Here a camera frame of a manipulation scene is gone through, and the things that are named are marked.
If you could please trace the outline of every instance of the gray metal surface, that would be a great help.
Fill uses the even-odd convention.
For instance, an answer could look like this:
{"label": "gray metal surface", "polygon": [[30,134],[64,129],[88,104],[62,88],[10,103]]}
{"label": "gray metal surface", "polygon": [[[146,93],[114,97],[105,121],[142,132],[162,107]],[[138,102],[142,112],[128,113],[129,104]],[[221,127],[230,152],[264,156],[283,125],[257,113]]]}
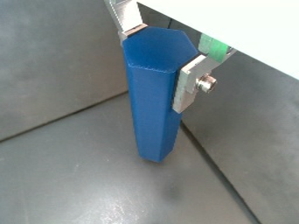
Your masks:
{"label": "gray metal surface", "polygon": [[142,23],[136,0],[104,0],[116,28],[126,32]]}
{"label": "gray metal surface", "polygon": [[213,76],[182,122],[261,223],[297,224],[299,81],[240,52]]}
{"label": "gray metal surface", "polygon": [[0,0],[0,139],[126,90],[100,0]]}
{"label": "gray metal surface", "polygon": [[248,224],[189,139],[136,153],[126,96],[0,144],[0,223]]}

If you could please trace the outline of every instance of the screw head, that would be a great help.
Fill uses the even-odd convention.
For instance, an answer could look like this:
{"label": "screw head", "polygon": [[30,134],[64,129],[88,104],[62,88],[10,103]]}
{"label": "screw head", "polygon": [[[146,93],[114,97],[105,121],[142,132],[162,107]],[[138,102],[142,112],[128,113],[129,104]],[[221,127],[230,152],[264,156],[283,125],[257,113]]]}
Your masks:
{"label": "screw head", "polygon": [[196,80],[196,88],[200,89],[204,93],[209,93],[210,90],[214,88],[217,84],[216,79],[210,77],[209,73],[205,73],[197,80]]}

